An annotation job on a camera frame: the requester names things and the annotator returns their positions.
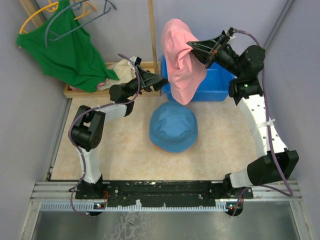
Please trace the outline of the wooden clothes rack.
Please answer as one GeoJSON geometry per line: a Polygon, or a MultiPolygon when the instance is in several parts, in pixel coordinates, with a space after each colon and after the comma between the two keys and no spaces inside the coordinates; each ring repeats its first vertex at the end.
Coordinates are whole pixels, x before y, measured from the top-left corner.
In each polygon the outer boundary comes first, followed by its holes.
{"type": "MultiPolygon", "coordinates": [[[[36,8],[34,3],[31,0],[19,0],[19,3],[23,7],[24,11],[28,15],[28,19],[22,24],[19,33],[27,33],[25,31],[25,27],[29,22],[33,22],[35,27],[40,27],[44,23],[44,18],[40,17],[40,14],[44,11],[48,11],[50,13],[54,12],[58,8],[57,1],[48,1],[48,5],[43,8],[36,8]]],[[[89,15],[92,11],[97,12],[97,8],[95,5],[90,1],[87,0],[84,3],[84,6],[81,6],[80,9],[82,10],[81,15],[77,16],[76,19],[83,18],[89,15]]],[[[149,28],[150,28],[150,35],[151,35],[151,46],[152,46],[152,57],[153,61],[143,61],[141,66],[147,70],[150,70],[152,73],[158,73],[160,69],[160,62],[157,59],[157,44],[156,44],[156,27],[155,27],[155,20],[154,20],[154,4],[152,0],[147,2],[148,7],[148,21],[149,21],[149,28]]],[[[109,94],[109,92],[105,90],[97,90],[93,93],[87,93],[81,90],[72,90],[68,84],[65,85],[63,94],[66,98],[93,98],[93,97],[105,97],[109,94]]]]}

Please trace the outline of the pink bucket hat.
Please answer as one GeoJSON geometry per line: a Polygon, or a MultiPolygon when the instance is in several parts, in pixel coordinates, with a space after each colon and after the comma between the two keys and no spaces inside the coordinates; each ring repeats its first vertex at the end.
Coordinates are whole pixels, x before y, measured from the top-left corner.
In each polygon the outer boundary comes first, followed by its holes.
{"type": "Polygon", "coordinates": [[[169,20],[162,31],[161,45],[166,60],[168,82],[173,98],[187,105],[207,76],[207,69],[193,54],[188,42],[197,42],[190,28],[180,19],[169,20]]]}

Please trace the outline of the blue plastic bin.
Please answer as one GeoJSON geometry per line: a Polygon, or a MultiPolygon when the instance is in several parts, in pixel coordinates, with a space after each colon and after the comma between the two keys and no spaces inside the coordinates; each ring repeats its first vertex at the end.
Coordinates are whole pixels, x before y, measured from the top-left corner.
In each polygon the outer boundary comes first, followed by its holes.
{"type": "MultiPolygon", "coordinates": [[[[229,93],[229,83],[234,75],[214,63],[210,68],[206,69],[207,74],[204,80],[197,88],[195,95],[190,102],[221,102],[226,99],[229,93]]],[[[165,56],[161,61],[161,75],[168,79],[167,63],[165,56]]],[[[170,101],[176,101],[171,93],[171,85],[168,82],[162,91],[166,94],[170,101]]]]}

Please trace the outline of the light blue bucket hat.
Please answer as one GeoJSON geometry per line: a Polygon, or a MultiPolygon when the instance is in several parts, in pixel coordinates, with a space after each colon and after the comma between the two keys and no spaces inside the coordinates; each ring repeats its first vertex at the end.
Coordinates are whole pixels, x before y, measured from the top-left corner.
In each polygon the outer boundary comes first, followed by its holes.
{"type": "Polygon", "coordinates": [[[181,153],[198,139],[196,115],[176,101],[161,104],[151,115],[149,139],[170,153],[181,153]]]}

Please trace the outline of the orange bucket hat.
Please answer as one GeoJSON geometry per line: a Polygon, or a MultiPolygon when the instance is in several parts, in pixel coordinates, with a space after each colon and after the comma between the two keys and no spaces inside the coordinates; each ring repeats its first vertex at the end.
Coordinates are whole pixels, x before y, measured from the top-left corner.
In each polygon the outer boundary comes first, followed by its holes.
{"type": "Polygon", "coordinates": [[[159,149],[159,150],[161,150],[161,151],[163,151],[163,152],[168,152],[167,150],[159,147],[158,145],[156,145],[156,144],[154,144],[154,143],[153,143],[153,145],[154,145],[155,148],[157,148],[157,149],[159,149]]]}

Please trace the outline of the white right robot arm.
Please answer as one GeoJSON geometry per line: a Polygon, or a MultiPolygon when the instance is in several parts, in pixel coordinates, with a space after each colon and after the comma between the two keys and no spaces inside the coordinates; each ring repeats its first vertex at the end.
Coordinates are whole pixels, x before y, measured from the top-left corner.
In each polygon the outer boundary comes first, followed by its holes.
{"type": "Polygon", "coordinates": [[[257,42],[237,54],[229,43],[236,33],[252,37],[244,30],[231,27],[218,37],[187,43],[206,68],[216,63],[234,75],[229,82],[228,94],[244,115],[255,143],[257,159],[246,168],[227,174],[223,180],[223,192],[229,198],[235,198],[245,187],[278,181],[287,186],[299,161],[297,151],[288,149],[270,117],[265,82],[258,77],[264,74],[266,51],[257,42]]]}

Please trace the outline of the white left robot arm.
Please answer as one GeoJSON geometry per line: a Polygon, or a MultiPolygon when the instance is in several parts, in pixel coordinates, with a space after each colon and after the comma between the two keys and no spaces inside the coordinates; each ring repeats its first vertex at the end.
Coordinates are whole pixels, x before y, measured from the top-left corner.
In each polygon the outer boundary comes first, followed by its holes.
{"type": "Polygon", "coordinates": [[[98,163],[97,147],[102,140],[104,125],[112,120],[123,118],[133,111],[135,99],[141,91],[159,91],[168,84],[162,75],[134,66],[136,78],[127,83],[114,84],[109,88],[111,103],[103,106],[79,107],[70,126],[68,137],[75,147],[81,164],[81,182],[88,183],[86,192],[97,199],[103,195],[104,186],[98,163]]]}

